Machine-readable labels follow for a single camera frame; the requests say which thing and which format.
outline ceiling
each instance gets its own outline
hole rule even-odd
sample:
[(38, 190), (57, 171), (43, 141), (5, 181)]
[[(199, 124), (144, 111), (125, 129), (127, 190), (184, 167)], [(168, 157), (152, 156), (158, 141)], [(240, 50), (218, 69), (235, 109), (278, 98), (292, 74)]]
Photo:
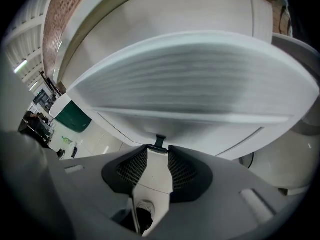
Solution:
[(42, 37), (47, 3), (49, 0), (28, 0), (17, 12), (2, 40), (13, 71), (27, 60), (16, 74), (29, 88), (36, 82), (37, 86), (43, 82), (40, 72), (44, 71)]

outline white wall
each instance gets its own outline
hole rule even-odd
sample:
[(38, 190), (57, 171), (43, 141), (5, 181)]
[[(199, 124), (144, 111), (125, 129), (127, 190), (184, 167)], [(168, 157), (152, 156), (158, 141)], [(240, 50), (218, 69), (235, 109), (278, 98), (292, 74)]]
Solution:
[(40, 92), (41, 90), (44, 90), (45, 93), (50, 97), (52, 95), (51, 90), (48, 88), (47, 84), (45, 82), (43, 82), (41, 85), (39, 85), (37, 87), (37, 89), (33, 92), (34, 96), (38, 95), (38, 92)]
[(34, 104), (33, 102), (30, 104), (28, 111), (31, 111), (32, 113), (36, 114), (39, 112), (37, 105)]
[(38, 110), (39, 113), (42, 113), (50, 121), (53, 120), (51, 115), (49, 115), (39, 103), (36, 105), (36, 109)]

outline ceiling light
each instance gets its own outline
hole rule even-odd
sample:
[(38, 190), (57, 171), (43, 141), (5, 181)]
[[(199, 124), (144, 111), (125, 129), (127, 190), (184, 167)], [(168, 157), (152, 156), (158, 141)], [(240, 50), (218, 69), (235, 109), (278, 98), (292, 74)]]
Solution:
[(31, 91), (31, 90), (32, 90), (32, 88), (33, 88), (33, 87), (35, 87), (37, 83), (38, 83), (38, 82), (36, 82), (34, 85), (32, 85), (32, 87), (30, 88), (30, 90), (29, 90), (29, 91)]
[(22, 63), (14, 70), (14, 73), (17, 73), (24, 65), (27, 64), (27, 60), (25, 59)]

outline black mesh grille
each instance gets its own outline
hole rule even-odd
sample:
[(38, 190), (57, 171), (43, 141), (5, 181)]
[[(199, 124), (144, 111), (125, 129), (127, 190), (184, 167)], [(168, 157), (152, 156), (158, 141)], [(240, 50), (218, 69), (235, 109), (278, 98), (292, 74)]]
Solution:
[(148, 165), (148, 150), (145, 149), (133, 158), (120, 163), (116, 173), (125, 181), (136, 186)]
[(173, 190), (181, 189), (197, 176), (196, 169), (174, 153), (169, 154), (168, 168), (172, 175)]

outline white curved panel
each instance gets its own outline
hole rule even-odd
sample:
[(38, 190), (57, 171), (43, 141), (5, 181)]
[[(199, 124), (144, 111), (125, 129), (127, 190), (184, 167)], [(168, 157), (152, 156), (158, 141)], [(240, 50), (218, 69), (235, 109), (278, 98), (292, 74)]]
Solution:
[[(129, 0), (99, 22), (83, 40), (70, 60), (62, 82), (68, 88), (96, 63), (137, 42), (198, 30), (228, 31), (252, 37), (252, 1)], [(264, 30), (271, 35), (272, 25)]]
[(250, 170), (277, 188), (296, 189), (310, 184), (319, 165), (320, 135), (288, 131), (254, 153)]
[(62, 112), (62, 110), (64, 110), (64, 108), (69, 104), (70, 101), (71, 101), (70, 97), (66, 93), (63, 94), (52, 105), (49, 111), (49, 115), (52, 118), (56, 118)]
[(251, 0), (253, 14), (253, 37), (271, 43), (274, 16), (272, 6), (266, 0)]
[(233, 156), (255, 139), (238, 152), (241, 157), (296, 124), (319, 88), (278, 48), (240, 34), (199, 31), (120, 50), (83, 74), (67, 93), (132, 142), (150, 144), (162, 134), (166, 147)]

